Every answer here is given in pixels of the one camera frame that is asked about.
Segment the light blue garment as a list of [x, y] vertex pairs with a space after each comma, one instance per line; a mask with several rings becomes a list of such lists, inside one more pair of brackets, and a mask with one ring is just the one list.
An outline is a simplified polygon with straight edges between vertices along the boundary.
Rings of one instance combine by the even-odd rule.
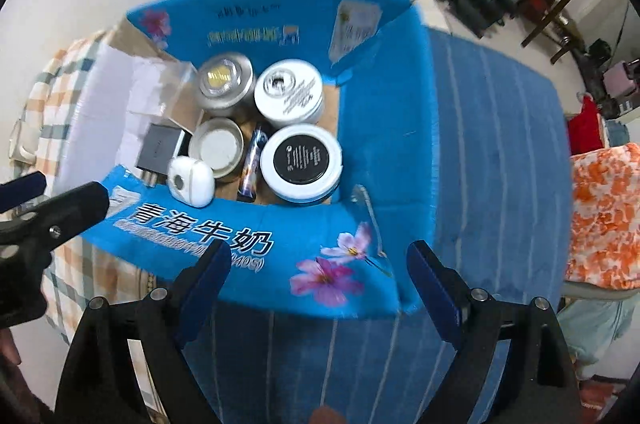
[[639, 295], [620, 300], [576, 299], [558, 314], [579, 381], [592, 378], [608, 349], [630, 329]]

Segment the small purple tube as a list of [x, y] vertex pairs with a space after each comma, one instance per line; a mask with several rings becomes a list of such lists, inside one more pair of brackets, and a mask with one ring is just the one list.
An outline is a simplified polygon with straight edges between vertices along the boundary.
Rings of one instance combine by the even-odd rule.
[[270, 124], [261, 121], [256, 124], [250, 137], [250, 143], [247, 147], [238, 184], [238, 191], [236, 192], [236, 199], [240, 202], [255, 202], [260, 158], [262, 157], [262, 150], [270, 138], [270, 132]]

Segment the black square box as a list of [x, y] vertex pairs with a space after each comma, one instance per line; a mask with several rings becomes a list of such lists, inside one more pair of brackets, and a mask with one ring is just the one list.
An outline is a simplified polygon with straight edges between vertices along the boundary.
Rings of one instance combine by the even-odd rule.
[[137, 160], [148, 188], [153, 188], [159, 177], [167, 176], [169, 162], [180, 155], [187, 136], [189, 133], [178, 127], [150, 124]]

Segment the white jar with printed lid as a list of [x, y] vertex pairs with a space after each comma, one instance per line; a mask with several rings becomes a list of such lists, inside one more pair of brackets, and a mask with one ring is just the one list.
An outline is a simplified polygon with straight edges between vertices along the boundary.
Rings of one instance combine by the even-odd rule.
[[254, 101], [274, 128], [317, 124], [323, 113], [321, 74], [302, 60], [283, 60], [266, 68], [257, 79]]

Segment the silver tin with gold lid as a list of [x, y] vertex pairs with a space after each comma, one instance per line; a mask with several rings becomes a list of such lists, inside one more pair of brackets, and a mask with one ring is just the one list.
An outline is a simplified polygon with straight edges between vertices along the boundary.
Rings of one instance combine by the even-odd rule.
[[242, 124], [255, 110], [255, 84], [254, 68], [246, 55], [221, 53], [198, 69], [196, 102], [209, 116], [232, 118]]

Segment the plaid orange blue cloth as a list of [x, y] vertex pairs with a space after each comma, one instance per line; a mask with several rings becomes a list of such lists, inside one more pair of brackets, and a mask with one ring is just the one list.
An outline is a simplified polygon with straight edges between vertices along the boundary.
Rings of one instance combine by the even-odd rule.
[[[68, 190], [68, 181], [79, 176], [70, 166], [89, 154], [79, 147], [79, 133], [86, 121], [98, 118], [98, 109], [89, 101], [98, 84], [96, 61], [108, 48], [142, 58], [168, 58], [127, 22], [58, 50], [36, 77], [21, 115], [39, 133], [35, 162], [12, 164], [14, 178], [38, 170], [47, 177], [47, 196], [54, 196]], [[99, 295], [115, 303], [138, 300], [155, 286], [153, 274], [75, 237], [54, 251], [52, 265], [44, 273], [48, 303], [44, 318], [70, 344], [91, 298]]]

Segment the small gold rimmed tin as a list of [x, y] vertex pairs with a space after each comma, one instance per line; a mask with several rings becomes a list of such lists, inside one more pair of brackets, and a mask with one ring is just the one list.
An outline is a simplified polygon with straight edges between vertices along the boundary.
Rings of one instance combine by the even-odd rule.
[[188, 155], [209, 165], [217, 181], [231, 182], [240, 175], [244, 162], [243, 132], [229, 118], [204, 121], [194, 131]]

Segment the clear acrylic box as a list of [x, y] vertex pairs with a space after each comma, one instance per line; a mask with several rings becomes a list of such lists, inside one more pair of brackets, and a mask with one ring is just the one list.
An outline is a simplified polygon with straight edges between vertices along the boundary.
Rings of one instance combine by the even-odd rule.
[[193, 133], [203, 117], [195, 88], [196, 70], [191, 63], [136, 56], [127, 112]]

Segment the blue striped tablecloth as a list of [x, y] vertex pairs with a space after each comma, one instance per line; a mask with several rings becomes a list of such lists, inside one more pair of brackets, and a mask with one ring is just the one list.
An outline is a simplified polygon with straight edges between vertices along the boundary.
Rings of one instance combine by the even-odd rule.
[[[432, 32], [440, 114], [434, 252], [503, 301], [556, 303], [570, 239], [570, 150], [553, 84]], [[219, 305], [186, 356], [225, 423], [413, 423], [454, 356], [425, 311], [332, 323]]]

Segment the blue milk carton box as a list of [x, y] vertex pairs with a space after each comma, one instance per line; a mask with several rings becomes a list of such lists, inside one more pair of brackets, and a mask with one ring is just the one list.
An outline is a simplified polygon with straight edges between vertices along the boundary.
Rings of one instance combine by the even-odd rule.
[[196, 209], [147, 190], [122, 159], [134, 72], [109, 43], [90, 69], [59, 189], [100, 180], [119, 211], [87, 233], [164, 279], [224, 241], [229, 303], [337, 319], [413, 312], [406, 268], [431, 240], [439, 187], [432, 47], [410, 0], [156, 0], [126, 23], [176, 60], [246, 56], [273, 127], [258, 165], [271, 205], [216, 197]]

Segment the orange floral cushion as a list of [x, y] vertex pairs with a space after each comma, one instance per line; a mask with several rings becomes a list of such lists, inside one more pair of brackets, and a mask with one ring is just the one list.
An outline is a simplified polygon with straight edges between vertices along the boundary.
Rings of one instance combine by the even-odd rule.
[[639, 286], [639, 145], [574, 155], [565, 279], [614, 291]]

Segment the white jar with black lid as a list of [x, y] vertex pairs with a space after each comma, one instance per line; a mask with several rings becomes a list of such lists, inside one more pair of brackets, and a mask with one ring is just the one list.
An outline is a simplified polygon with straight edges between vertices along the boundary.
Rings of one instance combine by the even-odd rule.
[[262, 179], [279, 199], [314, 205], [338, 187], [343, 172], [341, 145], [331, 132], [297, 124], [273, 133], [260, 158]]

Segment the pink box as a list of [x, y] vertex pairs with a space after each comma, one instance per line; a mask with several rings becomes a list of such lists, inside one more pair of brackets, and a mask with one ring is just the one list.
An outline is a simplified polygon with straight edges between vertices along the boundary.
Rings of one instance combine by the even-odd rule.
[[620, 104], [639, 90], [639, 60], [614, 64], [603, 74], [606, 93]]

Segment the red cloth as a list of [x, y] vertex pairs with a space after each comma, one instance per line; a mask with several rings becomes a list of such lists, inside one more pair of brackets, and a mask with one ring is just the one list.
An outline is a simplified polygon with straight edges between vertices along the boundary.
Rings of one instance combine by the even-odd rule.
[[585, 154], [604, 147], [597, 103], [594, 102], [590, 94], [585, 94], [580, 102], [582, 102], [580, 112], [566, 121], [570, 154], [572, 155]]

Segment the small white round case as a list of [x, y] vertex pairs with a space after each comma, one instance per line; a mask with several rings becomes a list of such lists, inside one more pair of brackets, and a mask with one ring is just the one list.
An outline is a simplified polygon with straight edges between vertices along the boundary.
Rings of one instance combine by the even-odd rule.
[[215, 177], [209, 165], [189, 156], [172, 158], [167, 169], [167, 186], [178, 202], [204, 208], [213, 202]]

